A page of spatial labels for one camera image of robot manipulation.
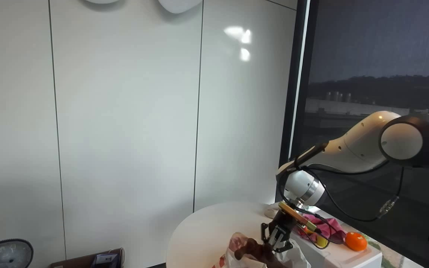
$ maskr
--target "orange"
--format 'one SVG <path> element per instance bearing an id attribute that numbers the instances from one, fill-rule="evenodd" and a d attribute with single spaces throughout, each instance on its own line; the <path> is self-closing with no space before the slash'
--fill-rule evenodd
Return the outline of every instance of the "orange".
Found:
<path id="1" fill-rule="evenodd" d="M 348 232 L 345 237 L 345 244 L 354 251 L 363 251 L 368 243 L 361 234 Z"/>

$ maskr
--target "brown object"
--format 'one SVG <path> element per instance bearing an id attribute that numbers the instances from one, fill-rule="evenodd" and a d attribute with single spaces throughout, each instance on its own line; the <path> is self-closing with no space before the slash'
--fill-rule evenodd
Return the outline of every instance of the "brown object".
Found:
<path id="1" fill-rule="evenodd" d="M 78 258 L 68 259 L 66 261 L 58 261 L 52 263 L 49 268 L 90 268 L 92 261 L 94 261 L 95 256 L 98 254 L 107 254 L 107 253 L 118 253 L 120 256 L 120 262 L 123 264 L 125 260 L 124 248 L 112 249 L 111 251 L 99 252 L 87 256 L 82 256 Z"/>
<path id="2" fill-rule="evenodd" d="M 254 239 L 248 239 L 246 245 L 235 251 L 235 258 L 241 260 L 244 254 L 252 255 L 258 261 L 266 263 L 267 268 L 286 268 L 278 261 L 269 244 L 257 244 Z"/>

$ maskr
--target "cable connector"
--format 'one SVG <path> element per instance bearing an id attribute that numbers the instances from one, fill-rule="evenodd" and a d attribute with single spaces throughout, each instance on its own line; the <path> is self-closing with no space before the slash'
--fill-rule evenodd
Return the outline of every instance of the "cable connector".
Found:
<path id="1" fill-rule="evenodd" d="M 395 202 L 399 199 L 399 196 L 395 196 L 393 197 L 391 200 L 388 200 L 387 202 L 385 202 L 385 204 L 383 204 L 383 206 L 380 209 L 380 213 L 378 214 L 377 218 L 381 218 L 383 215 L 387 214 L 390 209 L 392 209 L 393 205 L 395 205 Z"/>

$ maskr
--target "white ceiling lamp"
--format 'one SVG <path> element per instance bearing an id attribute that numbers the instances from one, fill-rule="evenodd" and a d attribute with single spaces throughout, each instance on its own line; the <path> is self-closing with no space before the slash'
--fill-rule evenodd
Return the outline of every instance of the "white ceiling lamp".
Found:
<path id="1" fill-rule="evenodd" d="M 110 4 L 110 3 L 117 2 L 118 0 L 86 0 L 86 1 L 94 4 Z"/>
<path id="2" fill-rule="evenodd" d="M 203 0 L 158 0 L 171 13 L 179 14 L 198 5 Z"/>

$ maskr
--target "white wall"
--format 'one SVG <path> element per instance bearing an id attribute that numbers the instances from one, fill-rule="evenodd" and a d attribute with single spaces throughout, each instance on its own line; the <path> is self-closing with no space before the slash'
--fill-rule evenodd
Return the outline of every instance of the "white wall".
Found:
<path id="1" fill-rule="evenodd" d="M 67 257 L 165 262 L 193 209 L 201 5 L 51 1 Z"/>
<path id="2" fill-rule="evenodd" d="M 0 0 L 0 240 L 27 239 L 32 267 L 64 259 L 46 1 Z"/>
<path id="3" fill-rule="evenodd" d="M 295 20 L 265 0 L 204 1 L 195 210 L 274 202 Z"/>

